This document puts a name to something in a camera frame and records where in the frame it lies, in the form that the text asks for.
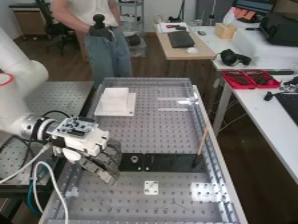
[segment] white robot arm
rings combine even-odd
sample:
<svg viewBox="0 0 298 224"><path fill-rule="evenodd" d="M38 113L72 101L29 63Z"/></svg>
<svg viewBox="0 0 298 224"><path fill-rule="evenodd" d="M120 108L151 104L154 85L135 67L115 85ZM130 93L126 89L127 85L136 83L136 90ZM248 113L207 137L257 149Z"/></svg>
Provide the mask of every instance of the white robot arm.
<svg viewBox="0 0 298 224"><path fill-rule="evenodd" d="M52 142L64 155L114 185L119 178L122 146L94 120L67 118L62 123L34 114L25 97L48 78L43 64L31 61L0 27L0 131L22 138Z"/></svg>

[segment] metal table surface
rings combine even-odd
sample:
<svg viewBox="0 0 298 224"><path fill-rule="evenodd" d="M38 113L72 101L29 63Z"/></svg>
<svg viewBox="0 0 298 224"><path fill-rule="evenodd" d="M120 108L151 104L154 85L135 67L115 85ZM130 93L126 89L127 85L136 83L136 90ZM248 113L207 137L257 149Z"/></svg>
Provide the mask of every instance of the metal table surface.
<svg viewBox="0 0 298 224"><path fill-rule="evenodd" d="M100 128L122 140L123 152L196 154L203 130L211 123L190 79L107 79L94 98L91 118L107 87L130 87L138 93L134 117L96 117ZM66 197L71 224L247 223L212 130L203 157L207 169L201 172L122 172L114 187L68 163L59 186L64 195L79 191ZM159 181L159 195L144 194L148 180ZM64 223L56 193L43 223Z"/></svg>
<svg viewBox="0 0 298 224"><path fill-rule="evenodd" d="M27 97L26 101L33 112L44 114L51 110L64 111L70 115L79 115L86 101L88 99L94 82L46 82L42 87ZM58 120L64 116L56 113L48 115ZM33 150L39 152L42 145L33 143ZM25 161L27 147L14 139L3 146L0 153L0 177L7 177L11 173L21 169ZM46 152L41 160L47 161L51 158L52 151ZM13 180L0 186L0 192L11 192L14 188L26 189L30 181L31 168L26 169ZM46 186L48 178L44 178L39 185Z"/></svg>

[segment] office chair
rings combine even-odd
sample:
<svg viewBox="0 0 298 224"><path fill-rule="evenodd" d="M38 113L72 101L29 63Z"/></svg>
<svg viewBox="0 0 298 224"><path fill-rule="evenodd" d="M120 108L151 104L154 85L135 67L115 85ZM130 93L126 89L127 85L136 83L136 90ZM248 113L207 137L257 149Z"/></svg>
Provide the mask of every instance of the office chair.
<svg viewBox="0 0 298 224"><path fill-rule="evenodd" d="M63 23L55 23L48 3L46 3L44 0L37 0L37 4L46 19L46 33L52 40L52 44L47 46L47 51L50 52L50 49L56 46L60 50L60 55L63 56L66 45L70 44L79 49L76 32Z"/></svg>

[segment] cabinet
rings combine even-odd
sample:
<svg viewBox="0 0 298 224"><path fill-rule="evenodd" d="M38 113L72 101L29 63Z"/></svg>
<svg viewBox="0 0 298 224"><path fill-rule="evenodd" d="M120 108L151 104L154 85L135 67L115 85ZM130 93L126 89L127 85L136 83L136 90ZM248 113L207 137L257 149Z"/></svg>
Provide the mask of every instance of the cabinet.
<svg viewBox="0 0 298 224"><path fill-rule="evenodd" d="M46 20L38 4L14 4L10 8L17 16L23 36L46 36Z"/></svg>

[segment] cardboard box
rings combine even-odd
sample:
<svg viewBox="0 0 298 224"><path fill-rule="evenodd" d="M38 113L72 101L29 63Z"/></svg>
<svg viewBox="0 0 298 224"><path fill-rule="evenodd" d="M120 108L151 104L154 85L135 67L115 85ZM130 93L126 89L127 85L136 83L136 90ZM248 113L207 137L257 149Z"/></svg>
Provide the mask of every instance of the cardboard box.
<svg viewBox="0 0 298 224"><path fill-rule="evenodd" d="M217 23L215 33L221 39L233 39L236 30L236 26L227 26L223 23Z"/></svg>

